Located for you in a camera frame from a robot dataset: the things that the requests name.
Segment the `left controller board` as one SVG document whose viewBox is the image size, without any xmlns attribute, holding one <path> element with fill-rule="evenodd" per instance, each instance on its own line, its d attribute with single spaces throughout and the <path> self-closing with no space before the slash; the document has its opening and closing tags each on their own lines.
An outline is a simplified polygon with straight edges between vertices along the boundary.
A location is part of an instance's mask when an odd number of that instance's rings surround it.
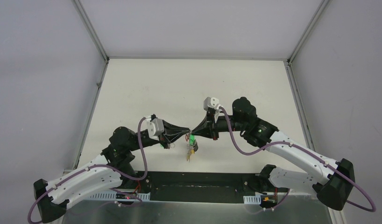
<svg viewBox="0 0 382 224">
<path fill-rule="evenodd" d="M 135 200 L 136 198 L 137 198 L 137 194 L 135 194 L 135 193 L 128 193 L 128 192 L 117 192 L 116 193 L 116 199 Z"/>
</svg>

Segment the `large keyring with keys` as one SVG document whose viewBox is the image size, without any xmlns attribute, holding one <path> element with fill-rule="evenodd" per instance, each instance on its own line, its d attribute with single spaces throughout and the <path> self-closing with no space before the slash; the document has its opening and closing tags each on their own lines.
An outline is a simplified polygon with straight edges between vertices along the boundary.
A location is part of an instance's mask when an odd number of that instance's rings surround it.
<svg viewBox="0 0 382 224">
<path fill-rule="evenodd" d="M 198 150 L 198 142 L 195 139 L 195 136 L 192 134 L 192 131 L 189 131 L 185 135 L 185 141 L 187 142 L 187 156 L 186 161 L 191 161 L 191 156 L 195 154 L 195 152 Z"/>
</svg>

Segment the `controller board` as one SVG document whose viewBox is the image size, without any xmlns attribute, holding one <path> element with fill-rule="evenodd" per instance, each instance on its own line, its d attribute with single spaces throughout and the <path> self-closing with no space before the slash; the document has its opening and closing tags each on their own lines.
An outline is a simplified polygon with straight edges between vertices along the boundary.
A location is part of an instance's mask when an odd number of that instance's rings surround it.
<svg viewBox="0 0 382 224">
<path fill-rule="evenodd" d="M 261 204 L 260 206 L 262 208 L 272 208 L 272 207 L 275 207 L 277 205 L 277 197 L 276 196 L 265 196 L 265 197 L 262 197 L 262 201 L 261 201 Z"/>
<path fill-rule="evenodd" d="M 128 192 L 117 192 L 116 193 L 116 199 L 135 200 L 136 198 L 137 198 L 137 194 L 135 194 L 135 193 L 128 193 Z"/>
</svg>

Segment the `aluminium frame rail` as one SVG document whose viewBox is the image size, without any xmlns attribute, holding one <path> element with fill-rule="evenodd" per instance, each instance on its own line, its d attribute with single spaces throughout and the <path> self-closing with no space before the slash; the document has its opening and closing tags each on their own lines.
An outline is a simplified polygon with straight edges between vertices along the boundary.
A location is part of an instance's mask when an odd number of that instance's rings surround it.
<svg viewBox="0 0 382 224">
<path fill-rule="evenodd" d="M 86 171 L 81 170 L 79 177 L 67 174 L 62 177 L 62 181 L 57 183 L 57 189 L 50 193 L 55 202 L 70 197 L 79 197 L 80 200 L 101 191 L 117 188 L 122 184 L 121 175 L 118 172 L 108 168 L 98 168 Z M 269 171 L 267 175 L 262 173 L 257 177 L 264 182 L 268 182 L 277 188 L 294 189 L 297 192 L 304 192 L 310 195 L 316 195 L 323 186 L 330 182 L 332 174 L 324 173 L 320 175 L 311 175 L 303 172 L 285 170 L 280 167 Z"/>
</svg>

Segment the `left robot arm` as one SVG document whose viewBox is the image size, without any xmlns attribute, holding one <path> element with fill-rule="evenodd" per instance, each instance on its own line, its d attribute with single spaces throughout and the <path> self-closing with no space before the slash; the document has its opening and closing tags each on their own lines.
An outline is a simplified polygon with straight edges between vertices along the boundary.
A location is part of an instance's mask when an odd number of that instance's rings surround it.
<svg viewBox="0 0 382 224">
<path fill-rule="evenodd" d="M 40 223 L 47 224 L 93 194 L 119 186 L 133 187 L 148 174 L 146 147 L 159 144 L 169 149 L 189 132 L 189 128 L 173 125 L 155 115 L 143 117 L 137 131 L 124 126 L 116 128 L 109 145 L 90 162 L 55 180 L 34 182 L 35 202 L 29 210 L 28 222 L 33 223 L 34 208 L 38 208 Z"/>
</svg>

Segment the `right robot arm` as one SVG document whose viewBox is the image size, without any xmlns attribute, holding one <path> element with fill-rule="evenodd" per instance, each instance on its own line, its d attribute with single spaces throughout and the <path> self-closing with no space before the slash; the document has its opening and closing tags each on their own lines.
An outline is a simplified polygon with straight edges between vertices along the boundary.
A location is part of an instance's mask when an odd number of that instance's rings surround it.
<svg viewBox="0 0 382 224">
<path fill-rule="evenodd" d="M 232 103 L 232 115 L 228 115 L 217 98 L 204 100 L 206 116 L 192 130 L 192 135 L 213 140 L 219 133 L 234 132 L 250 145 L 256 153 L 267 151 L 276 154 L 299 167 L 302 171 L 289 171 L 276 165 L 266 165 L 258 178 L 258 185 L 264 191 L 274 187 L 294 189 L 313 196 L 333 210 L 342 210 L 347 203 L 355 181 L 354 166 L 343 158 L 340 161 L 320 155 L 294 142 L 275 125 L 259 118 L 256 107 L 246 97 Z"/>
</svg>

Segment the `right controller board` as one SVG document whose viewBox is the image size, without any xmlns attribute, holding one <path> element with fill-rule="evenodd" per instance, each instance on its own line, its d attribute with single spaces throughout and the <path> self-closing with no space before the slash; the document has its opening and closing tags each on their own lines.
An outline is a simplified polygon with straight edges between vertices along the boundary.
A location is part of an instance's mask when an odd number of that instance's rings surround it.
<svg viewBox="0 0 382 224">
<path fill-rule="evenodd" d="M 265 197 L 262 197 L 262 201 L 261 201 L 261 204 L 260 206 L 262 208 L 272 208 L 272 207 L 275 207 L 277 205 L 277 197 L 276 196 L 265 196 Z"/>
</svg>

